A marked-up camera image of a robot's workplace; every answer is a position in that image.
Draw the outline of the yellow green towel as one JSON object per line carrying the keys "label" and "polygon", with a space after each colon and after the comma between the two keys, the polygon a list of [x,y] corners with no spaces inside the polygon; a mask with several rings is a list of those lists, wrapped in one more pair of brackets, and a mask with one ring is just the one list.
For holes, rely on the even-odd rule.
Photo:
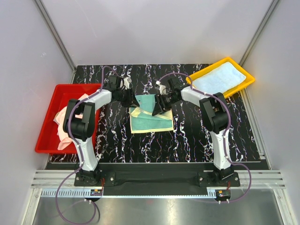
{"label": "yellow green towel", "polygon": [[149,132],[164,132],[174,129],[173,113],[171,110],[152,116],[155,106],[155,95],[137,95],[136,99],[139,107],[131,107],[130,130],[132,134],[142,134]]}

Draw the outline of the light blue towel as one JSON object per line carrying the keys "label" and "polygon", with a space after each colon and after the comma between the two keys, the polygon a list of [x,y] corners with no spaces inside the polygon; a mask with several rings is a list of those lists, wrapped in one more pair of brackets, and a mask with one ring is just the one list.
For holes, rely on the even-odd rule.
{"label": "light blue towel", "polygon": [[226,62],[209,73],[195,79],[193,86],[209,94],[225,93],[244,82],[245,79],[246,76],[237,70],[232,63]]}

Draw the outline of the pink towel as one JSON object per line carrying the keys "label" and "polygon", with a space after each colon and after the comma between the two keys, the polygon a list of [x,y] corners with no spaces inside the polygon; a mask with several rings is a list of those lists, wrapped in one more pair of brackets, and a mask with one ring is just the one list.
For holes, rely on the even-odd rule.
{"label": "pink towel", "polygon": [[65,106],[58,113],[56,113],[53,119],[53,121],[58,125],[57,136],[59,137],[60,140],[57,150],[64,150],[72,143],[72,139],[63,130],[63,122],[66,115],[66,110],[67,110],[67,106]]}

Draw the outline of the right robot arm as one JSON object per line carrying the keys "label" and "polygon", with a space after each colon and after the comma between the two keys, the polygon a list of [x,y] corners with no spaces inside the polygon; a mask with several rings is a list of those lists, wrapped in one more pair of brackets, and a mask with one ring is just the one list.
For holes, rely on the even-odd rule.
{"label": "right robot arm", "polygon": [[190,84],[180,83],[176,78],[169,79],[168,84],[169,88],[166,88],[160,81],[156,81],[155,88],[159,93],[155,95],[152,116],[171,110],[172,105],[179,101],[198,106],[201,110],[202,123],[212,139],[214,170],[210,179],[219,186],[229,186],[234,169],[228,138],[231,116],[224,95],[220,92],[208,94],[191,87]]}

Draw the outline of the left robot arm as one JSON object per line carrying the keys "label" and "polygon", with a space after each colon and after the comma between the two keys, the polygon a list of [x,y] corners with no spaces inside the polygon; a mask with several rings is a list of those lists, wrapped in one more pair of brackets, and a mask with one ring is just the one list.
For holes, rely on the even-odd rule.
{"label": "left robot arm", "polygon": [[104,85],[82,100],[68,102],[63,131],[75,145],[79,157],[76,180],[95,186],[101,181],[101,172],[94,153],[92,136],[96,125],[96,112],[111,102],[118,101],[123,107],[138,107],[130,77],[110,76]]}

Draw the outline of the yellow plastic tray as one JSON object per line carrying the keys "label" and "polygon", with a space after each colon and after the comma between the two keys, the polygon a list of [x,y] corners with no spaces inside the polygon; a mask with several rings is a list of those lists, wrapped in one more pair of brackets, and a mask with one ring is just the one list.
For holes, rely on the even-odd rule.
{"label": "yellow plastic tray", "polygon": [[254,83],[255,78],[232,58],[226,57],[193,73],[186,82],[202,92],[221,92],[228,98]]}

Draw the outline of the red plastic bin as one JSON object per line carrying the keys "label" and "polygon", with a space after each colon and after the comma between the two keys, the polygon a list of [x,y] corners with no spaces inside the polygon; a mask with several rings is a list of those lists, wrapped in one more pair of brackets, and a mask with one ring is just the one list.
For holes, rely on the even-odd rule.
{"label": "red plastic bin", "polygon": [[56,85],[41,131],[35,147],[35,152],[40,154],[76,154],[73,143],[63,150],[58,150],[59,136],[57,135],[58,125],[53,121],[55,115],[67,106],[70,99],[79,99],[83,94],[91,95],[101,84],[58,84]]}

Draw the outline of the left aluminium frame post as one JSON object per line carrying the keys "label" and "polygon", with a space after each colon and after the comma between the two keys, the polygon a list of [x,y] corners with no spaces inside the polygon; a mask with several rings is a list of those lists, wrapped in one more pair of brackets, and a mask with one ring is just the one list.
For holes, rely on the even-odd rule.
{"label": "left aluminium frame post", "polygon": [[71,55],[67,51],[67,48],[64,45],[64,43],[63,43],[56,27],[55,27],[55,24],[54,24],[53,20],[51,19],[50,14],[47,11],[43,1],[42,0],[33,0],[33,2],[36,5],[39,13],[41,14],[44,22],[46,23],[46,26],[48,27],[48,30],[51,33],[57,47],[59,48],[59,50],[62,54],[62,56],[64,57],[66,63],[68,64],[68,66],[71,69],[72,75],[71,75],[69,83],[72,84],[73,81],[74,81],[75,73],[76,73],[76,65],[73,62],[73,60],[71,58]]}

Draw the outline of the aluminium frame post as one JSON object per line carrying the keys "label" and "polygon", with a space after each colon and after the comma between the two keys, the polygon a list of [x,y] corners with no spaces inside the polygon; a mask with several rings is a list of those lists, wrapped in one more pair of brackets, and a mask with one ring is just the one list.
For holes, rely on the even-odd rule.
{"label": "aluminium frame post", "polygon": [[246,63],[250,53],[252,52],[256,42],[258,41],[259,37],[262,35],[264,29],[266,28],[268,22],[270,21],[274,11],[277,9],[278,5],[280,4],[280,0],[272,0],[270,5],[268,6],[264,16],[262,17],[254,35],[252,36],[248,46],[246,47],[240,61],[239,65],[242,67]]}
{"label": "aluminium frame post", "polygon": [[59,50],[62,54],[62,56],[64,57],[66,63],[68,64],[68,66],[71,69],[72,75],[71,75],[69,83],[72,84],[73,81],[74,81],[75,73],[76,73],[76,65],[73,62],[73,60],[71,58],[71,55],[67,51],[67,48],[64,45],[64,43],[63,43],[56,27],[55,27],[55,24],[54,24],[53,20],[51,19],[50,14],[47,11],[43,1],[42,0],[33,0],[33,2],[36,5],[39,13],[41,14],[44,22],[46,23],[46,26],[48,27],[48,30],[51,33],[57,47],[59,48]]}

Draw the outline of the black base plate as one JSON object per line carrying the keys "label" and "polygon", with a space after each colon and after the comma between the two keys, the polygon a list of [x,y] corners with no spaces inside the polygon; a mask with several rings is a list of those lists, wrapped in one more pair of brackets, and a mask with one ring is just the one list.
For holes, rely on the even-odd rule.
{"label": "black base plate", "polygon": [[100,163],[94,172],[79,172],[75,186],[104,186],[105,196],[201,196],[207,188],[240,187],[238,173],[219,172],[212,163]]}

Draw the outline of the right aluminium frame post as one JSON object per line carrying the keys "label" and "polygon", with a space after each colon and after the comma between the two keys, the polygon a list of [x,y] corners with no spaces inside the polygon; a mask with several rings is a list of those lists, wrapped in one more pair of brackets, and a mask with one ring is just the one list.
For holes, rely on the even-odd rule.
{"label": "right aluminium frame post", "polygon": [[280,0],[272,0],[270,5],[268,6],[264,16],[262,17],[254,35],[252,36],[248,46],[246,47],[240,61],[239,65],[242,67],[246,63],[250,53],[252,52],[256,42],[258,41],[259,37],[262,35],[264,29],[266,28],[268,22],[270,21],[274,11],[277,9],[278,5],[280,4]]}

